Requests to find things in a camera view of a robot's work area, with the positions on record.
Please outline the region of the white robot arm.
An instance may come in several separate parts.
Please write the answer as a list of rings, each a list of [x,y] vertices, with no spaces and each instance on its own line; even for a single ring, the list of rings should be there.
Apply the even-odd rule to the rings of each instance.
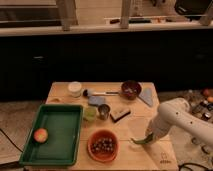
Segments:
[[[155,142],[166,136],[172,126],[177,126],[213,148],[213,124],[192,116],[189,111],[189,102],[184,98],[160,103],[145,135],[152,135],[152,141]]]

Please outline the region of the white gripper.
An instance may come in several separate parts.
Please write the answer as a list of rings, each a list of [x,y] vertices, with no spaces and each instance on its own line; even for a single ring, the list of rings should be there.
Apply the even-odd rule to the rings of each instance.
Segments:
[[[160,122],[155,122],[151,120],[145,131],[146,138],[148,139],[148,144],[152,144],[161,138],[165,137],[170,130],[168,124],[162,124]]]

